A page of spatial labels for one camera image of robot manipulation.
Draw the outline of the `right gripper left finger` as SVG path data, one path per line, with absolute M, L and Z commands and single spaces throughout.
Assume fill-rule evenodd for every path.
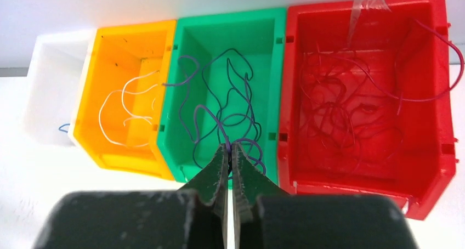
M 227 247 L 229 157 L 220 144 L 209 164 L 178 190 L 188 198 L 184 248 Z

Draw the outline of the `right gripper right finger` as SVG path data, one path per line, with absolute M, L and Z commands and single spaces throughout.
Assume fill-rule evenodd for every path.
M 289 195 L 252 165 L 240 143 L 231 147 L 232 204 L 236 248 L 265 248 L 270 216 L 267 198 Z

